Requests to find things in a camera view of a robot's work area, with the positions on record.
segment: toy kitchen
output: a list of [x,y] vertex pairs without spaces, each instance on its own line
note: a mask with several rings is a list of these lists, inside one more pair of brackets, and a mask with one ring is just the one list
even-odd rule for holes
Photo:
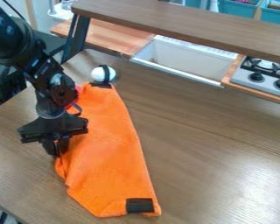
[[265,59],[157,35],[130,60],[219,88],[280,97],[280,64]]

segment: orange towel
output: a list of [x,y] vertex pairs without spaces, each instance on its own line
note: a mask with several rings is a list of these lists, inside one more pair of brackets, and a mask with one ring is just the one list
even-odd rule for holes
[[97,217],[160,215],[137,133],[115,88],[85,84],[77,104],[89,132],[74,136],[55,163],[68,195]]

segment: white egg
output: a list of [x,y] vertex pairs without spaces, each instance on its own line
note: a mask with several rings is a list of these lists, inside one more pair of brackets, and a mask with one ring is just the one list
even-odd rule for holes
[[[110,81],[112,81],[116,77],[116,70],[113,67],[108,66],[108,70],[110,71]],[[101,66],[96,67],[91,72],[91,77],[95,81],[103,82],[105,80],[105,71]]]

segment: wall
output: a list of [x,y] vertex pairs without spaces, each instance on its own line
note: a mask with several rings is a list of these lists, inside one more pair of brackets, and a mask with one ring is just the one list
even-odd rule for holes
[[[41,32],[50,32],[51,26],[53,26],[54,22],[53,19],[47,15],[47,11],[49,9],[48,0],[28,0],[28,1],[32,2],[32,9],[34,10],[35,13],[38,30]],[[29,15],[25,4],[25,0],[8,0],[8,2],[29,21]],[[0,0],[0,6],[8,14],[17,17],[17,14],[13,10],[11,10],[8,7],[8,5],[6,5],[2,0]]]

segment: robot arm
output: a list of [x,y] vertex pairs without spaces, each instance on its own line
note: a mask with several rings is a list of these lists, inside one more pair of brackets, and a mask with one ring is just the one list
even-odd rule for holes
[[0,8],[0,64],[21,71],[35,87],[38,101],[39,119],[18,132],[23,143],[39,141],[48,154],[58,156],[66,150],[70,136],[87,132],[87,121],[66,112],[65,106],[78,96],[75,84],[45,49],[23,19],[10,17]]

